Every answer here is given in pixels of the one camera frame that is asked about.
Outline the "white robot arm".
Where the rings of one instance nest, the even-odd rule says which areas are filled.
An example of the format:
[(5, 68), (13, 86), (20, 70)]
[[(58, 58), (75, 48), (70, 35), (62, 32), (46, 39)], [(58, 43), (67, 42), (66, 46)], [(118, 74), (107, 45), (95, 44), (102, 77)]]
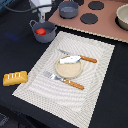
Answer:
[(37, 13), (39, 21), (45, 20), (45, 15), (52, 9), (52, 0), (29, 0), (33, 13)]

